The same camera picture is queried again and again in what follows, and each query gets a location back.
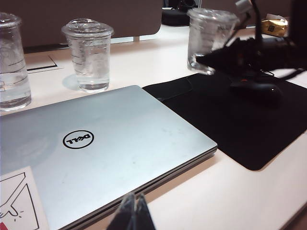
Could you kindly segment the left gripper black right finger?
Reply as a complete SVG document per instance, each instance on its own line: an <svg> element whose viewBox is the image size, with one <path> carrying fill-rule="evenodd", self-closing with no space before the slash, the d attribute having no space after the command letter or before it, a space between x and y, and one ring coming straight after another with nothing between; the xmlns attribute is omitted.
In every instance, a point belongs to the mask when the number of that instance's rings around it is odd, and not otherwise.
<svg viewBox="0 0 307 230"><path fill-rule="evenodd" d="M135 216L137 230L156 230L144 194L138 199Z"/></svg>

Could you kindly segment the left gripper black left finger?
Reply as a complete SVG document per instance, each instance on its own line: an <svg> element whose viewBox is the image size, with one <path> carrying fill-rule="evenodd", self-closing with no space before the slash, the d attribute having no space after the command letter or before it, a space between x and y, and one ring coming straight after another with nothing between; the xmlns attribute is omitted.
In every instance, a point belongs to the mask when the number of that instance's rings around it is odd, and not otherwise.
<svg viewBox="0 0 307 230"><path fill-rule="evenodd" d="M111 221L112 230L135 230L135 195L129 193L124 196L116 215Z"/></svg>

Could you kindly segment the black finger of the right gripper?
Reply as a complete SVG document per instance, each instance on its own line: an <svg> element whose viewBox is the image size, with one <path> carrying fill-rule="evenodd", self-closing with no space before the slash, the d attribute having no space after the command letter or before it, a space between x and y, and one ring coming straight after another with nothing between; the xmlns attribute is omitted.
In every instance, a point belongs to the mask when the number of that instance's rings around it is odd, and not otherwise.
<svg viewBox="0 0 307 230"><path fill-rule="evenodd" d="M242 43L233 43L208 54L196 54L196 61L221 72L242 72Z"/></svg>

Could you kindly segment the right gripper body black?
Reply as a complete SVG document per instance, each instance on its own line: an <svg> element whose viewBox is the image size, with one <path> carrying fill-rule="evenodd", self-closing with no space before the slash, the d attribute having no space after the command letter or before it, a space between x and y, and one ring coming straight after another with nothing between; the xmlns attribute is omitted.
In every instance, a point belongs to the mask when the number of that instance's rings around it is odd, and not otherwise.
<svg viewBox="0 0 307 230"><path fill-rule="evenodd" d="M299 69L298 46L288 37L234 41L236 63L252 70Z"/></svg>

